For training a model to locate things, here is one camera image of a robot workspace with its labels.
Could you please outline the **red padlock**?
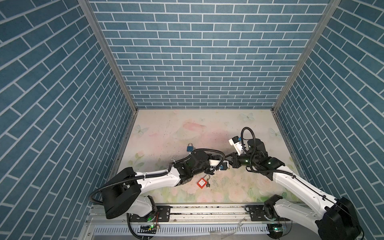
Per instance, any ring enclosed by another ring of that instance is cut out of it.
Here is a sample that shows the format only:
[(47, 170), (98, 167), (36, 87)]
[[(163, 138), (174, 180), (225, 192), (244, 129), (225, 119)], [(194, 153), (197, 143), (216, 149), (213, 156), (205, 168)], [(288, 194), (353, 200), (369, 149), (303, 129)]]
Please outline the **red padlock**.
[(209, 180), (210, 180), (210, 175), (205, 175), (203, 178), (201, 178), (201, 179), (197, 182), (198, 187), (199, 187), (200, 189), (203, 189), (203, 188), (209, 188), (209, 187), (210, 187)]

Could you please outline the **blue padlock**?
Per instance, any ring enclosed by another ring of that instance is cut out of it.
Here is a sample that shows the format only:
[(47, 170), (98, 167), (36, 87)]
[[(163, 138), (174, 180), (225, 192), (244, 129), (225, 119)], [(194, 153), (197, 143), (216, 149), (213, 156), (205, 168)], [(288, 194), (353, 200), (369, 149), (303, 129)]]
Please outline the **blue padlock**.
[(187, 152), (191, 153), (194, 149), (195, 148), (194, 148), (193, 144), (192, 143), (188, 143), (188, 145), (187, 145)]

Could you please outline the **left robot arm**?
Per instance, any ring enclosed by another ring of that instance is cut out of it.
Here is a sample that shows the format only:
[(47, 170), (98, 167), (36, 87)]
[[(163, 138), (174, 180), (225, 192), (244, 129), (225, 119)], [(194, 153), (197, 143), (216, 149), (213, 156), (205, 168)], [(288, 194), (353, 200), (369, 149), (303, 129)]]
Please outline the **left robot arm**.
[(196, 149), (170, 163), (165, 170), (140, 173), (132, 167), (123, 169), (100, 190), (106, 218), (111, 220), (129, 214), (145, 222), (152, 221), (159, 210), (148, 192), (184, 185), (199, 174), (213, 175), (227, 167), (225, 158), (221, 151)]

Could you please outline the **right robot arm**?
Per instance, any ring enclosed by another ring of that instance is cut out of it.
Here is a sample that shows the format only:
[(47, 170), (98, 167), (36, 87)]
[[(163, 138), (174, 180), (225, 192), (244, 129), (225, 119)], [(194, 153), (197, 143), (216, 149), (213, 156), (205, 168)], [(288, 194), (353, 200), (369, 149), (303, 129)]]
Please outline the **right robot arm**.
[(229, 143), (236, 150), (230, 155), (233, 168), (244, 166), (250, 173), (262, 174), (306, 204), (303, 207), (273, 195), (264, 202), (267, 219), (289, 219), (318, 234), (322, 240), (355, 240), (364, 234), (351, 201), (337, 199), (297, 176), (282, 161), (268, 156), (262, 141), (250, 140), (248, 150), (240, 137), (233, 137)]

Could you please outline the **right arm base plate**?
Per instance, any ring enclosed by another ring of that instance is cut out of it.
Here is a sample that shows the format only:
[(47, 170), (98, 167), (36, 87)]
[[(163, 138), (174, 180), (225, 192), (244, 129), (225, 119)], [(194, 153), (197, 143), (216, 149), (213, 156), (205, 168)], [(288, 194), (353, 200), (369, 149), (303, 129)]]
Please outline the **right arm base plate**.
[(279, 221), (290, 221), (285, 218), (278, 217), (267, 217), (264, 211), (264, 205), (246, 205), (245, 211), (250, 215), (252, 222), (261, 222), (261, 221), (269, 221), (269, 222), (279, 222)]

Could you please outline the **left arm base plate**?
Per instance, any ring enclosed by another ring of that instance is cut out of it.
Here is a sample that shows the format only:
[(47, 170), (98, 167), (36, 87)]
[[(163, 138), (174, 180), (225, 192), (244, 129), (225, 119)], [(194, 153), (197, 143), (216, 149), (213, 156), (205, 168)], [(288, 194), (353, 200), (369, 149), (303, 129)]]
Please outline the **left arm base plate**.
[(136, 214), (130, 214), (129, 220), (131, 222), (138, 223), (157, 223), (157, 222), (169, 222), (171, 213), (171, 206), (157, 206), (156, 210), (152, 210), (149, 214), (144, 217), (140, 217)]

